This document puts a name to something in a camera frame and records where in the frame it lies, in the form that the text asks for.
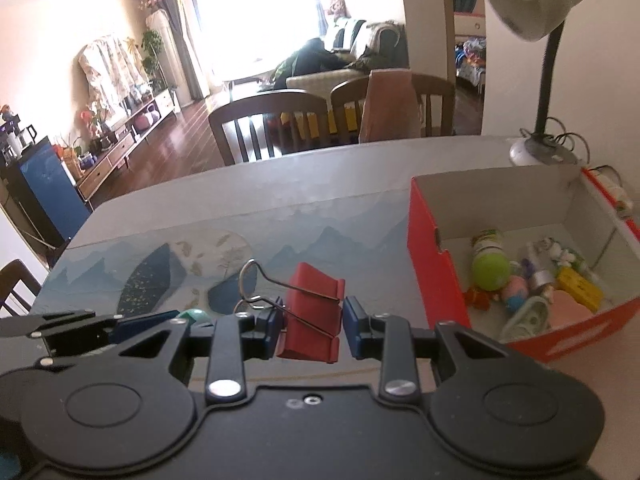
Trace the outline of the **red binder clip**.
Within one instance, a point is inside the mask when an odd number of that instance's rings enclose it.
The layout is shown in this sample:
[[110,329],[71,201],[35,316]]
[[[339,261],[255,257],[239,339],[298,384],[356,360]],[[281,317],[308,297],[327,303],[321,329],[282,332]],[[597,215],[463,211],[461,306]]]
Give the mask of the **red binder clip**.
[[[286,289],[282,300],[273,300],[245,287],[245,275],[256,271],[264,280]],[[296,266],[292,278],[285,283],[270,278],[255,259],[247,260],[239,273],[241,304],[258,310],[276,310],[280,314],[280,328],[276,356],[296,361],[334,364],[340,353],[342,303],[346,282],[331,278],[309,263]]]

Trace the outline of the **wooden dining chair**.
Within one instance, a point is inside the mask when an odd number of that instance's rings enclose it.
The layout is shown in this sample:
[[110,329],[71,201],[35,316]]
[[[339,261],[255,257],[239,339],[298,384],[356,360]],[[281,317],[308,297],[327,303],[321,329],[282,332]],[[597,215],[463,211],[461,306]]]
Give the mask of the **wooden dining chair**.
[[326,101],[299,89],[233,100],[213,110],[208,123],[227,166],[331,145]]

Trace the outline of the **blue white astronaut toy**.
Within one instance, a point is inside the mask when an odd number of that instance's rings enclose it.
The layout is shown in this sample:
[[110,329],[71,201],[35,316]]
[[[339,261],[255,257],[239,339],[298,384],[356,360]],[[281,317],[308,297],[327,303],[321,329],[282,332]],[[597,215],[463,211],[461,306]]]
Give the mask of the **blue white astronaut toy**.
[[542,246],[544,246],[544,250],[556,266],[567,266],[569,268],[574,266],[577,261],[576,254],[570,248],[563,246],[552,237],[545,237],[542,240]]

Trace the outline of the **small silver cap bottle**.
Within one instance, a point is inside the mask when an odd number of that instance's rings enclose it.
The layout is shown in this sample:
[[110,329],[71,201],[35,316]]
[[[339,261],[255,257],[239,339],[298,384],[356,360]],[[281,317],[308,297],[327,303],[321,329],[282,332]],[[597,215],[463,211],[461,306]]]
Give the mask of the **small silver cap bottle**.
[[552,273],[541,263],[537,249],[533,243],[527,243],[524,249],[524,257],[528,259],[532,266],[535,268],[535,272],[532,274],[527,285],[529,291],[536,296],[547,297],[553,292],[554,276]]

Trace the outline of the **grey desk lamp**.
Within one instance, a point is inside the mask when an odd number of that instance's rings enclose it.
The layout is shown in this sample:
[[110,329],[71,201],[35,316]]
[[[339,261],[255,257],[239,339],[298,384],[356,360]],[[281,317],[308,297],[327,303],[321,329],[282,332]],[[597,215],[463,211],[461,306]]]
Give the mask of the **grey desk lamp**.
[[528,128],[510,147],[514,166],[578,165],[579,157],[568,145],[568,133],[551,133],[550,117],[553,75],[565,22],[582,0],[488,0],[501,25],[522,44],[533,44],[538,53],[538,75],[527,81],[537,92],[535,115]]

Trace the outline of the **green lid jar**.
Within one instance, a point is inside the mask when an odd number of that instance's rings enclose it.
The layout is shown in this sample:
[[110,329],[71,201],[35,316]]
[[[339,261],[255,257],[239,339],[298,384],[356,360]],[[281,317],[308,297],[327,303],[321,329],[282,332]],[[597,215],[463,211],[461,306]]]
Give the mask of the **green lid jar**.
[[486,292],[502,289],[509,281],[511,263],[498,231],[485,230],[472,239],[471,275],[474,285]]

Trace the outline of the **clear bag purple beads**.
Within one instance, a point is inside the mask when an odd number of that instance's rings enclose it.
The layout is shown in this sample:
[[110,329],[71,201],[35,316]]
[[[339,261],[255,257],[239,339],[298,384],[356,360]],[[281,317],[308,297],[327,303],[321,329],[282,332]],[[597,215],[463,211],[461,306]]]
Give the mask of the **clear bag purple beads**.
[[535,268],[526,258],[524,258],[523,260],[511,260],[510,270],[512,275],[524,278],[524,280],[529,280],[532,274],[535,272]]

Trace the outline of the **red white cardboard box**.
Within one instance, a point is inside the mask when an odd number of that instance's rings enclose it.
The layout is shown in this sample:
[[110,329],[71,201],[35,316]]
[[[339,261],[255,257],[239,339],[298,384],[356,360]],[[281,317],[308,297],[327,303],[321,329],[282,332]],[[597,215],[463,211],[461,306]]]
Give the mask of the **red white cardboard box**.
[[544,362],[639,311],[638,231],[576,167],[415,177],[407,244],[427,322],[457,322]]

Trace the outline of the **pink heart shaped object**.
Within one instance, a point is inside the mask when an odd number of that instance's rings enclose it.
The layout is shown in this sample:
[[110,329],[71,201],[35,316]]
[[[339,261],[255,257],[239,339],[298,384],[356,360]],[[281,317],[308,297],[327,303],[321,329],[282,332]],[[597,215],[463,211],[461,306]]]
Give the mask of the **pink heart shaped object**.
[[568,292],[557,289],[548,305],[548,325],[550,330],[571,326],[592,317],[592,312],[570,296]]

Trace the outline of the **red orange small toy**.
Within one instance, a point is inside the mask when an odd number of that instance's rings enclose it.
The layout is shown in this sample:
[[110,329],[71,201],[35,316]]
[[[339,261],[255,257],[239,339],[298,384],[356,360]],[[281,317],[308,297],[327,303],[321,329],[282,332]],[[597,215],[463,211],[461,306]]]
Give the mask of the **red orange small toy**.
[[488,292],[476,286],[470,286],[469,289],[463,293],[466,306],[480,311],[488,311],[495,296],[493,292]]

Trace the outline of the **wooden chair with cloth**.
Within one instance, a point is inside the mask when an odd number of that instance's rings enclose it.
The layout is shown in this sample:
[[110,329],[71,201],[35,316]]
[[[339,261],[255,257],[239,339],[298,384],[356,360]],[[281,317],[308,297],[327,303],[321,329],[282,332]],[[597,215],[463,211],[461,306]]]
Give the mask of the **wooden chair with cloth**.
[[330,94],[337,133],[360,144],[451,136],[456,87],[411,70],[374,70],[345,81]]

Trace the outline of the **blue dark cabinet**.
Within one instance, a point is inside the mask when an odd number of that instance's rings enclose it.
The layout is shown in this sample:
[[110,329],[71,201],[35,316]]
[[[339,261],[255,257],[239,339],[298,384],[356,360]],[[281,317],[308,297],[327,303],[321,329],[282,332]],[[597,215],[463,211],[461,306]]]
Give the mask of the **blue dark cabinet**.
[[19,159],[1,162],[1,182],[17,208],[18,230],[40,256],[73,238],[90,216],[65,166],[45,136]]

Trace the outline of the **pink cloth on chair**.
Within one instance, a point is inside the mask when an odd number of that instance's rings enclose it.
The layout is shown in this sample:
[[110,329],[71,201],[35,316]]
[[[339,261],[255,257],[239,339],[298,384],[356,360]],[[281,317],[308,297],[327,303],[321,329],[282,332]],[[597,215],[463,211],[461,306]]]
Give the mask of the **pink cloth on chair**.
[[372,70],[359,142],[420,138],[421,115],[410,70]]

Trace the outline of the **sofa with blankets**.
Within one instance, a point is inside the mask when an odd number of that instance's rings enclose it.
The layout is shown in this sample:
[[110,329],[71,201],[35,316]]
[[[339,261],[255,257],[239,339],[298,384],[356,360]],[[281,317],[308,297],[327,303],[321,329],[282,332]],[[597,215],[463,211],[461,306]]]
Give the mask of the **sofa with blankets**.
[[368,74],[379,68],[408,68],[405,25],[339,18],[326,36],[308,40],[271,73],[268,88],[281,90],[291,77],[356,70]]

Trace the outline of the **grey green tape dispenser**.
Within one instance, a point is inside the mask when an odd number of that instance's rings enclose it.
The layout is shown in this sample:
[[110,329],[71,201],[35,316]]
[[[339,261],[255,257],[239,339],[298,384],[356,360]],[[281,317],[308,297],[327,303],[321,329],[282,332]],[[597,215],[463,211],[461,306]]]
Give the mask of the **grey green tape dispenser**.
[[532,338],[543,333],[548,327],[549,304],[541,296],[531,296],[509,318],[499,335],[503,344]]

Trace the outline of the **painted landscape table mat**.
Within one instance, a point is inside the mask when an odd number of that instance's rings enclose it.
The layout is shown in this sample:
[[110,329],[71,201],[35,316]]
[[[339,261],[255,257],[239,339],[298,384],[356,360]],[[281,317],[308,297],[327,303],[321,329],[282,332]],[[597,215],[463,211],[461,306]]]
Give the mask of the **painted landscape table mat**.
[[152,230],[75,247],[42,285],[37,313],[91,310],[133,316],[200,309],[232,312],[239,288],[271,298],[284,290],[258,278],[292,278],[309,263],[341,278],[371,312],[420,318],[420,294],[407,249],[403,190],[325,200]]

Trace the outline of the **wooden tv console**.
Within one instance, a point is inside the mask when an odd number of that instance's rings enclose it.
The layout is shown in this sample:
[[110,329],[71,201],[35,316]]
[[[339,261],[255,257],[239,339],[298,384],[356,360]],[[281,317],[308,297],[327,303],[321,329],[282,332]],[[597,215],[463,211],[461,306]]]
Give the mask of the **wooden tv console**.
[[175,114],[171,91],[165,89],[143,103],[130,117],[121,122],[112,134],[114,142],[102,151],[76,184],[81,198],[89,203],[99,187],[118,167],[129,167],[131,153],[169,116]]

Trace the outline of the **green highlighter pen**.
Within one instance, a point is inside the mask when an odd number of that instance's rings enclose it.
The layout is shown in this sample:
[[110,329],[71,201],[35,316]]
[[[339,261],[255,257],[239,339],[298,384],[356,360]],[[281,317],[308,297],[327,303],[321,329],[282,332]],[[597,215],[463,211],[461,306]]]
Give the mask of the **green highlighter pen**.
[[553,237],[545,237],[541,246],[547,252],[556,270],[572,269],[586,280],[596,284],[599,277],[591,270],[585,258],[573,248],[561,244]]

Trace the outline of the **pink pig figurine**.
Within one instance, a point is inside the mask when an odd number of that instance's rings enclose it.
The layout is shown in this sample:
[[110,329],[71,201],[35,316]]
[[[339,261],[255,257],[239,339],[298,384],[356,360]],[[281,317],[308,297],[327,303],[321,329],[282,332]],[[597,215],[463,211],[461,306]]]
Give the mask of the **pink pig figurine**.
[[529,290],[525,278],[511,275],[500,292],[500,298],[506,310],[513,314],[524,306],[529,297]]

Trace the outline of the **white power strip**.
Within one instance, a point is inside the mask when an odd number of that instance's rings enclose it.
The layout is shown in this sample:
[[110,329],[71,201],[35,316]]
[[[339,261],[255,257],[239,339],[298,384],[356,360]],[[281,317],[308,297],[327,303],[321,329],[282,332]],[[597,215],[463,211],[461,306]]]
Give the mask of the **white power strip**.
[[584,168],[582,173],[603,194],[620,218],[630,217],[634,212],[634,203],[628,193],[599,170]]

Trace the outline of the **yellow small box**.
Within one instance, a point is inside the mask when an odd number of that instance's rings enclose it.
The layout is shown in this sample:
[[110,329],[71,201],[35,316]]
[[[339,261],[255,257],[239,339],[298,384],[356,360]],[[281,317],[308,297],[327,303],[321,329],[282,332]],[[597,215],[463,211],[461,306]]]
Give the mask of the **yellow small box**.
[[556,276],[556,287],[567,292],[592,313],[600,310],[604,298],[602,290],[572,268],[562,266]]

